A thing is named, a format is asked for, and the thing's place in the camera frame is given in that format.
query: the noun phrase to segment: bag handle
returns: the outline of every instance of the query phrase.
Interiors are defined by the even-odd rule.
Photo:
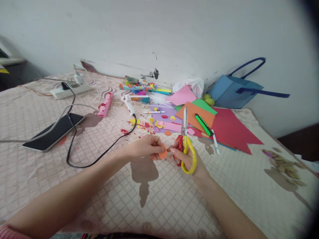
[[[251,72],[249,72],[248,74],[244,75],[241,79],[245,79],[247,76],[249,76],[251,73],[255,72],[256,70],[258,70],[262,65],[265,64],[266,62],[266,58],[264,57],[259,57],[259,58],[256,58],[254,60],[251,60],[251,61],[248,61],[247,63],[245,63],[244,65],[238,67],[236,70],[234,70],[232,73],[229,74],[229,76],[232,76],[236,71],[240,70],[241,68],[249,65],[250,63],[253,63],[255,61],[258,61],[258,60],[261,60],[263,61],[262,63],[259,64],[259,66],[257,66],[254,70],[252,70]]]
[[[236,93],[241,94],[244,91],[252,92],[253,94],[259,93],[263,95],[270,95],[270,96],[275,96],[275,97],[280,97],[280,98],[288,98],[290,94],[283,94],[283,93],[276,93],[276,92],[271,92],[271,91],[262,91],[262,90],[257,90],[257,89],[250,89],[250,88],[239,88]]]

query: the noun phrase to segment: white wall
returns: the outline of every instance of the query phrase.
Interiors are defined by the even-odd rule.
[[[28,79],[70,71],[84,58],[111,75],[157,68],[161,83],[191,76],[212,82],[264,56],[248,79],[291,96],[260,95],[247,106],[278,137],[319,122],[318,49],[295,2],[2,0],[0,41],[32,64]]]

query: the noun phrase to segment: pink paper roll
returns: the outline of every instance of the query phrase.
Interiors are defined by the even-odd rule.
[[[97,114],[98,116],[100,116],[100,117],[106,116],[106,114],[109,110],[109,107],[112,103],[112,99],[113,99],[113,93],[108,93],[106,98],[105,98],[105,101],[100,106],[99,113]]]

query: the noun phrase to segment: scissor blade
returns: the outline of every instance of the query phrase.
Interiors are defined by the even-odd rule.
[[[181,135],[184,136],[186,134],[187,134],[187,107],[185,106]]]

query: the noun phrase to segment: white pen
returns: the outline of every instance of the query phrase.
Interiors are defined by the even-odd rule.
[[[216,152],[217,152],[218,155],[220,155],[219,147],[218,147],[218,144],[217,144],[217,140],[216,140],[216,136],[215,136],[214,130],[212,130],[212,132],[213,132],[213,139],[214,139],[214,144],[215,144]]]
[[[165,111],[144,111],[144,114],[165,113]]]

